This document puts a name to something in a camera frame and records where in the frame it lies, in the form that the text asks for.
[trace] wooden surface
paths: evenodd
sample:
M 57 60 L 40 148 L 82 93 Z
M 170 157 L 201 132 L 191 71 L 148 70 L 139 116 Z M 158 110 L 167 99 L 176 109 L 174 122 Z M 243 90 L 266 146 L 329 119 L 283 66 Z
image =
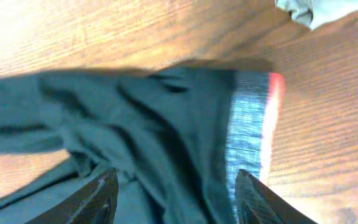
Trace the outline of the wooden surface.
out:
M 358 223 L 358 11 L 310 32 L 273 0 L 103 2 L 0 1 L 0 76 L 187 59 L 281 73 L 268 185 L 319 223 Z

